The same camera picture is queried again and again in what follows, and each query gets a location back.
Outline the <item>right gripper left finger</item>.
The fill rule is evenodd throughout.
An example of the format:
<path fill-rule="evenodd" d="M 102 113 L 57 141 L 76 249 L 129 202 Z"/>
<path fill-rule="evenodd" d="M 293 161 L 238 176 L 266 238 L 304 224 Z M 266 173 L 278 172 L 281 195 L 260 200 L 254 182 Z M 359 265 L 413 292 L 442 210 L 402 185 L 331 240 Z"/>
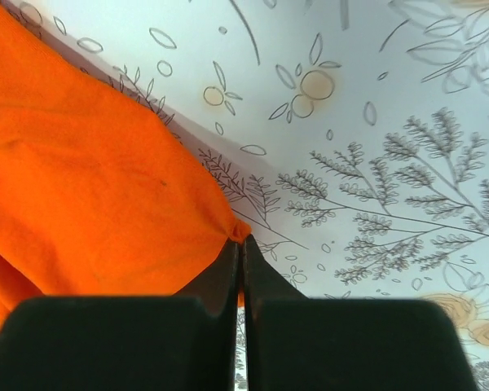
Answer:
<path fill-rule="evenodd" d="M 240 247 L 172 296 L 36 297 L 0 330 L 0 390 L 231 390 Z"/>

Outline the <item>orange t shirt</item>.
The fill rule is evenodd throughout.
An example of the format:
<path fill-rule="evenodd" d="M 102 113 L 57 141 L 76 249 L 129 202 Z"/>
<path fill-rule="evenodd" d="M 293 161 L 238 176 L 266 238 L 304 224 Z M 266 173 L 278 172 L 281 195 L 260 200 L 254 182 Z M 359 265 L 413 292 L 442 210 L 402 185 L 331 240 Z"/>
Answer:
<path fill-rule="evenodd" d="M 250 231 L 156 114 L 0 5 L 0 328 L 31 297 L 174 294 Z"/>

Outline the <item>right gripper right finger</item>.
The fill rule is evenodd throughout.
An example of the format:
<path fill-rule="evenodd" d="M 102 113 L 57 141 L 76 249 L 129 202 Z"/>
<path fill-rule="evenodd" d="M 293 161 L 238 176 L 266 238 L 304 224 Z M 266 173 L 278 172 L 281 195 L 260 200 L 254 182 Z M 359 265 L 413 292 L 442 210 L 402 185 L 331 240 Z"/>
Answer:
<path fill-rule="evenodd" d="M 250 389 L 476 389 L 452 321 L 432 301 L 305 297 L 253 237 L 241 262 Z"/>

